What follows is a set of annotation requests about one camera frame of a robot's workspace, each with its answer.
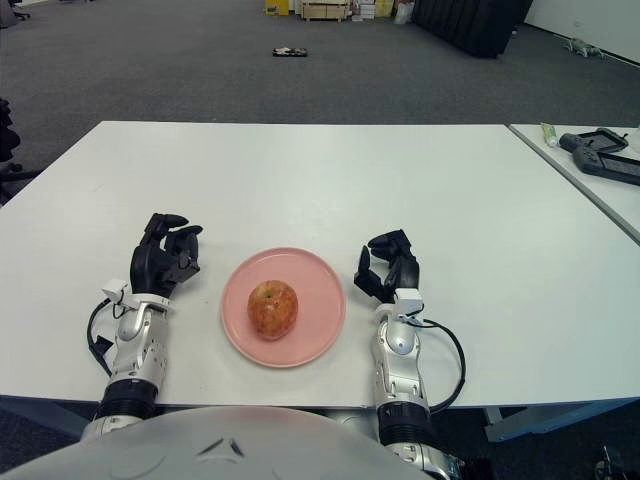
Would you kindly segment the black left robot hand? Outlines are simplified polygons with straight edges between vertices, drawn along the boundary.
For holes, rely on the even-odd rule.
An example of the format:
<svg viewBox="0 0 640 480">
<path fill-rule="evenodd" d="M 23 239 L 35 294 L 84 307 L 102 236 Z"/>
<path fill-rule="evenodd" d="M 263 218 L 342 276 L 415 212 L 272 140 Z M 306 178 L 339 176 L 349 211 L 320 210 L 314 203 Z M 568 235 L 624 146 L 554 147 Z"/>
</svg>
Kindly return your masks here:
<svg viewBox="0 0 640 480">
<path fill-rule="evenodd" d="M 132 294 L 151 294 L 169 299 L 178 284 L 200 271 L 199 225 L 188 225 L 180 215 L 154 213 L 130 264 Z"/>
</svg>

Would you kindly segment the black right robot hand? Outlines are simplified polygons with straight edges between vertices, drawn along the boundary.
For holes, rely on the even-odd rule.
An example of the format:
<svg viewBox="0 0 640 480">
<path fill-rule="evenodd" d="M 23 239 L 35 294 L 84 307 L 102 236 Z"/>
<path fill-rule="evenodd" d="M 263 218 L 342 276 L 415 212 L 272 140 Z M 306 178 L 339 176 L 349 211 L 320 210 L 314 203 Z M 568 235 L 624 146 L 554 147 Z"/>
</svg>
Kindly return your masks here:
<svg viewBox="0 0 640 480">
<path fill-rule="evenodd" d="M 370 269 L 371 257 L 388 263 L 384 280 Z M 419 263 L 402 229 L 378 235 L 362 247 L 354 284 L 381 304 L 393 303 L 397 289 L 418 289 L 419 279 Z"/>
</svg>

